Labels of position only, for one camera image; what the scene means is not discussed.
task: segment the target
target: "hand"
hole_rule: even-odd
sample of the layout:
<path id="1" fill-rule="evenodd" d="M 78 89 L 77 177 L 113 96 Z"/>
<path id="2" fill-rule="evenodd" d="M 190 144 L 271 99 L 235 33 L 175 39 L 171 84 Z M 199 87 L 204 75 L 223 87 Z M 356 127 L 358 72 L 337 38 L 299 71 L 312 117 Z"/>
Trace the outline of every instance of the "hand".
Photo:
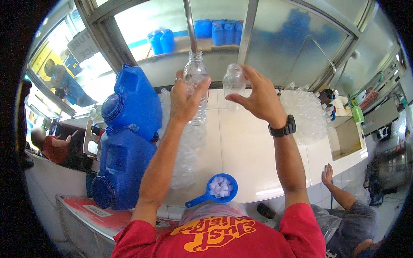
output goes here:
<path id="1" fill-rule="evenodd" d="M 287 123 L 287 115 L 275 92 L 273 83 L 250 66 L 242 66 L 242 71 L 251 82 L 249 98 L 239 94 L 228 94 L 225 99 L 242 105 L 259 119 L 266 120 L 272 128 L 279 129 Z"/>
<path id="2" fill-rule="evenodd" d="M 176 72 L 177 78 L 183 77 L 183 70 Z M 192 95 L 188 95 L 185 90 L 185 82 L 177 80 L 171 90 L 171 119 L 170 122 L 185 125 L 198 111 L 199 103 L 202 96 L 211 84 L 211 78 L 205 77 L 202 82 L 199 83 L 198 88 Z"/>
<path id="3" fill-rule="evenodd" d="M 330 165 L 330 163 L 324 166 L 322 179 L 323 179 L 323 184 L 325 186 L 332 184 L 331 181 L 333 180 L 333 168 Z"/>

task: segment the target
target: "sink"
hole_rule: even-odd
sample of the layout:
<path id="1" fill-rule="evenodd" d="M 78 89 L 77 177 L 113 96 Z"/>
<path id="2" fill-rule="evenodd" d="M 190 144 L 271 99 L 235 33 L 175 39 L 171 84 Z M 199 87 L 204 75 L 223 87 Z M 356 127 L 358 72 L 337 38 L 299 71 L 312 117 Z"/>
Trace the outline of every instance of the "sink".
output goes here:
<path id="1" fill-rule="evenodd" d="M 341 159 L 362 149 L 360 133 L 352 117 L 341 124 L 332 124 L 328 134 L 333 161 Z"/>

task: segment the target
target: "scoop handle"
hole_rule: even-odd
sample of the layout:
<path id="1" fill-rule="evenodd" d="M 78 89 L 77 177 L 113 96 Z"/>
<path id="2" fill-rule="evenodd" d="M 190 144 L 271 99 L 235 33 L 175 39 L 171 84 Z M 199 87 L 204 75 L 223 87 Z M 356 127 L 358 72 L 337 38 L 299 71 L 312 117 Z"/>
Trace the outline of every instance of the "scoop handle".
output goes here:
<path id="1" fill-rule="evenodd" d="M 208 195 L 209 195 L 208 193 L 205 193 L 204 195 L 201 195 L 201 196 L 199 196 L 195 199 L 190 200 L 189 202 L 186 202 L 185 207 L 186 208 L 191 208 L 191 207 L 193 207 L 197 204 L 200 204 L 200 203 L 203 203 L 204 201 L 209 200 Z"/>

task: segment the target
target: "bottle neck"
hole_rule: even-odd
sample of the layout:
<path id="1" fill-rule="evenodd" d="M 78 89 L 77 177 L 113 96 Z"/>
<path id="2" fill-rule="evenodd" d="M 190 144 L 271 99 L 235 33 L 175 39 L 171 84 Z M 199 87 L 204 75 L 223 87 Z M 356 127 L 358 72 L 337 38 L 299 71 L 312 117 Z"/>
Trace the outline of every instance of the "bottle neck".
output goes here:
<path id="1" fill-rule="evenodd" d="M 199 62 L 202 61 L 204 58 L 202 57 L 202 51 L 198 51 L 196 53 L 189 52 L 189 61 L 191 62 Z"/>
<path id="2" fill-rule="evenodd" d="M 240 77 L 242 75 L 242 69 L 238 64 L 230 64 L 227 68 L 227 74 L 232 77 Z"/>

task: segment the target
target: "red cloth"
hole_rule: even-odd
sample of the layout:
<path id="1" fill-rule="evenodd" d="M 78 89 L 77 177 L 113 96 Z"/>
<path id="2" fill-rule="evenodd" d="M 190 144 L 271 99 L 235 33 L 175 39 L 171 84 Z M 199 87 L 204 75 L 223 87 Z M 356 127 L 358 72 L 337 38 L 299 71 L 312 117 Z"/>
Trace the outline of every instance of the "red cloth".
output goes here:
<path id="1" fill-rule="evenodd" d="M 279 232 L 249 217 L 212 217 L 155 238 L 148 222 L 131 221 L 114 236 L 111 257 L 325 257 L 324 236 L 303 203 L 285 211 Z"/>
<path id="2" fill-rule="evenodd" d="M 45 141 L 43 142 L 43 150 L 42 152 L 46 155 L 46 157 L 60 165 L 64 165 L 67 157 L 67 146 L 63 147 L 54 147 L 52 145 L 52 139 L 56 139 L 56 136 L 48 135 L 46 136 Z"/>

